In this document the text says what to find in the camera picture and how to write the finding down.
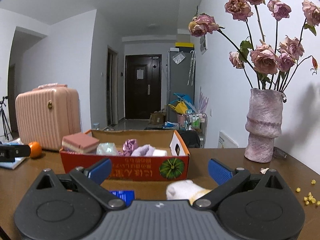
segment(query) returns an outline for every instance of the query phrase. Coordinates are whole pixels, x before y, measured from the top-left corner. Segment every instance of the pink basket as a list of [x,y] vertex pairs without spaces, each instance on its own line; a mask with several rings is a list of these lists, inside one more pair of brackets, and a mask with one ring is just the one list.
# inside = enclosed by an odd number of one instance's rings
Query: pink basket
[[177,114],[177,120],[180,126],[184,127],[184,121],[186,120],[186,115]]

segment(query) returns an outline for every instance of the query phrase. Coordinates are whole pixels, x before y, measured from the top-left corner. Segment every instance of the green pumpkin picture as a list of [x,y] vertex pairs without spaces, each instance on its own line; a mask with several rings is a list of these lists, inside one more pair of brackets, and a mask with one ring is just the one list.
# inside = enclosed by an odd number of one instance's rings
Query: green pumpkin picture
[[159,171],[166,179],[176,179],[184,171],[184,162],[178,158],[167,159],[161,164]]

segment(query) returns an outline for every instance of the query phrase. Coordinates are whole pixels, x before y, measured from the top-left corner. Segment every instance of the door frame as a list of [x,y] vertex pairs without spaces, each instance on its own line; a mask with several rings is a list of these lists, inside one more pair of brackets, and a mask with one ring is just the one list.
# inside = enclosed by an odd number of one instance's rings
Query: door frame
[[108,123],[108,102],[107,102],[107,71],[108,71],[108,53],[112,54],[111,65],[111,122],[118,124],[118,52],[108,46],[106,58],[106,119]]
[[[13,73],[14,73],[14,75],[13,75],[13,84],[9,84],[9,82],[8,82],[7,87],[8,87],[8,90],[9,90],[9,86],[13,85],[13,97],[14,97],[13,100],[15,101],[15,98],[16,98],[16,80],[15,80],[16,64],[9,65],[9,68],[8,68],[8,80],[9,80],[9,71],[10,71],[10,69],[13,69]],[[13,102],[13,109],[11,109],[9,107],[9,102],[8,102],[8,114],[9,114],[9,116],[8,116],[9,118],[8,117],[7,118],[9,119],[9,125],[10,125],[11,132],[18,132],[16,109],[15,109],[15,106],[14,106],[14,102]]]
[[127,81],[128,81],[128,57],[131,56],[137,56],[137,57],[159,57],[159,84],[160,84],[160,107],[161,107],[161,95],[162,95],[162,54],[130,54],[130,55],[125,55],[125,63],[124,63],[124,119],[125,117],[125,112],[126,112],[126,105],[127,101],[126,99],[128,98],[128,91],[127,91]]

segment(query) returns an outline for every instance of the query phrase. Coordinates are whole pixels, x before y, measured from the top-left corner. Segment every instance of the red cardboard box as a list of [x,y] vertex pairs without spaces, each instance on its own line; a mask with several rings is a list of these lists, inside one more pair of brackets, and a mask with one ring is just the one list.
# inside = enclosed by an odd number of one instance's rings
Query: red cardboard box
[[[139,146],[150,144],[156,149],[166,150],[166,157],[124,157],[107,156],[112,162],[109,179],[129,179],[135,181],[183,180],[187,178],[189,151],[179,133],[175,130],[89,130],[88,135],[100,143],[113,142],[118,150],[127,139],[137,139]],[[77,166],[88,168],[106,156],[79,154],[60,150],[66,173]]]

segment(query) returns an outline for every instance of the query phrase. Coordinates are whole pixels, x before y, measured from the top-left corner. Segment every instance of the clear plastic bag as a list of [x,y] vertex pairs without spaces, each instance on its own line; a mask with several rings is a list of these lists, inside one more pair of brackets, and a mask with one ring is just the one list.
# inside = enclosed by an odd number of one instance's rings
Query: clear plastic bag
[[182,60],[184,60],[186,57],[186,55],[183,52],[179,52],[177,54],[175,54],[174,56],[172,56],[173,61],[176,64],[179,64]]
[[97,147],[97,155],[118,156],[114,143],[100,143]]

